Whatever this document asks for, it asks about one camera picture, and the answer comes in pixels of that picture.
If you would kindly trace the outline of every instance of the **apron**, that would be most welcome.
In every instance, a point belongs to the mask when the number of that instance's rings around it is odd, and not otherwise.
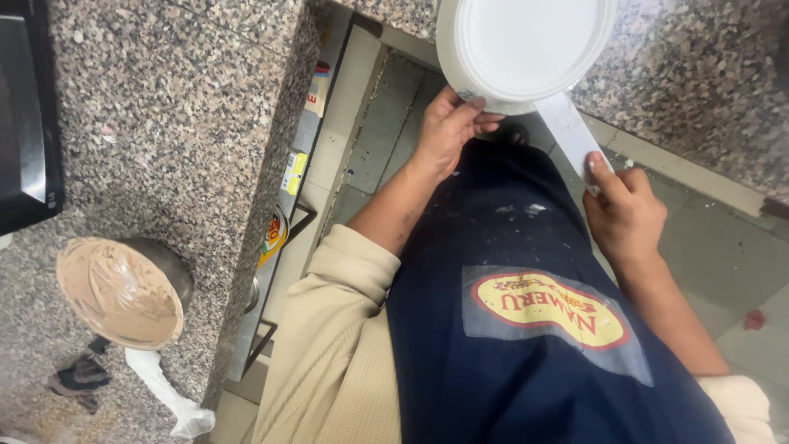
[[[386,301],[405,444],[734,442],[592,254],[552,161],[473,139]]]

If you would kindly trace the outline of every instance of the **yellow label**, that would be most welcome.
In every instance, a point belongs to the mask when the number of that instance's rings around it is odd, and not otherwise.
[[[622,319],[600,299],[539,273],[496,274],[479,279],[474,300],[501,321],[522,328],[553,325],[587,348],[604,350],[627,342]]]

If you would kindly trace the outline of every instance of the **white plastic lid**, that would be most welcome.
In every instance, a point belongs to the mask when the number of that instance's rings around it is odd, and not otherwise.
[[[616,0],[460,0],[458,52],[493,96],[541,99],[583,77],[615,15]]]

